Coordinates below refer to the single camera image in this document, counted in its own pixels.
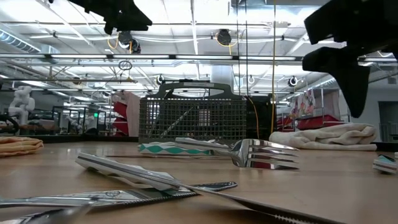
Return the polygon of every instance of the folded towel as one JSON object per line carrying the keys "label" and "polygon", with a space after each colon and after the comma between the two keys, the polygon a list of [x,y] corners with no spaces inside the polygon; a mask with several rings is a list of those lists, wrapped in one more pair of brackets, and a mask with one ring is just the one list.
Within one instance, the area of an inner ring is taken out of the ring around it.
{"label": "folded towel", "polygon": [[23,137],[0,137],[0,157],[36,153],[43,148],[43,141]]}
{"label": "folded towel", "polygon": [[269,140],[299,149],[375,151],[376,128],[370,124],[341,124],[291,133],[274,132]]}

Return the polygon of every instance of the white towel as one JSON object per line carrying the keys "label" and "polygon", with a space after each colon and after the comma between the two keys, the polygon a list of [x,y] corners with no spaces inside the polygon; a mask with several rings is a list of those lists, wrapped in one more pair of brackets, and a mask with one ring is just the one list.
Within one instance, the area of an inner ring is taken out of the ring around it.
{"label": "white towel", "polygon": [[341,124],[291,133],[274,132],[271,142],[299,149],[375,151],[376,128],[370,124]]}

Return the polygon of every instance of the table surface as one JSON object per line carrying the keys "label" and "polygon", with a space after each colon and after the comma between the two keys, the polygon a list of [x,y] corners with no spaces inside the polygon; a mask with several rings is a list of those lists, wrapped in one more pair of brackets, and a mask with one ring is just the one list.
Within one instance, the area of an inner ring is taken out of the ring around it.
{"label": "table surface", "polygon": [[[120,190],[130,186],[92,174],[74,162],[77,154],[136,155],[136,143],[46,144],[35,155],[0,159],[3,198]],[[113,158],[165,171],[186,184],[235,181],[224,193],[345,223],[397,223],[398,177],[372,169],[376,152],[300,151],[300,171],[235,167],[229,159]],[[39,212],[38,208],[0,210],[0,220]],[[142,207],[93,213],[79,223],[270,223],[265,215],[197,196]]]}

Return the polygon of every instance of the dish rack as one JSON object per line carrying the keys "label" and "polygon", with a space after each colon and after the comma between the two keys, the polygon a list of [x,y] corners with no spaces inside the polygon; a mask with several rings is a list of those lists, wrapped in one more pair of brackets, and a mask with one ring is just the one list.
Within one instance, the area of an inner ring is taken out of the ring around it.
{"label": "dish rack", "polygon": [[[177,89],[205,91],[203,96],[189,97],[174,94]],[[209,94],[217,90],[220,93]],[[142,98],[140,104],[140,143],[174,141],[176,137],[234,143],[246,138],[246,100],[233,94],[229,85],[166,83],[156,94]]]}

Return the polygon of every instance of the fork tine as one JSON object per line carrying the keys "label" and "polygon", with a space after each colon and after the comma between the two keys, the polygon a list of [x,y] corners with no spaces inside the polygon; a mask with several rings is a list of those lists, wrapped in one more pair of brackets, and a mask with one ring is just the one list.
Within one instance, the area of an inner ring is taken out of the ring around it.
{"label": "fork tine", "polygon": [[281,155],[281,156],[294,156],[298,157],[296,154],[288,153],[288,152],[281,152],[281,151],[276,151],[272,149],[264,149],[260,147],[250,147],[249,152],[264,152],[264,153],[269,153],[269,154],[275,154],[275,155]]}
{"label": "fork tine", "polygon": [[258,169],[272,169],[272,170],[299,170],[298,167],[275,164],[273,162],[267,162],[267,160],[262,159],[250,159],[246,167],[258,168]]}
{"label": "fork tine", "polygon": [[249,154],[248,159],[266,159],[270,161],[281,161],[281,162],[292,162],[292,163],[298,163],[294,160],[291,159],[284,159],[280,157],[275,157],[275,156],[265,156],[265,155],[260,155],[260,154]]}
{"label": "fork tine", "polygon": [[274,148],[279,148],[279,149],[290,149],[290,150],[299,151],[299,149],[297,149],[297,148],[285,146],[285,145],[270,142],[270,141],[265,141],[265,140],[260,140],[260,139],[249,139],[249,140],[250,140],[250,145],[253,145],[253,146],[274,147]]}

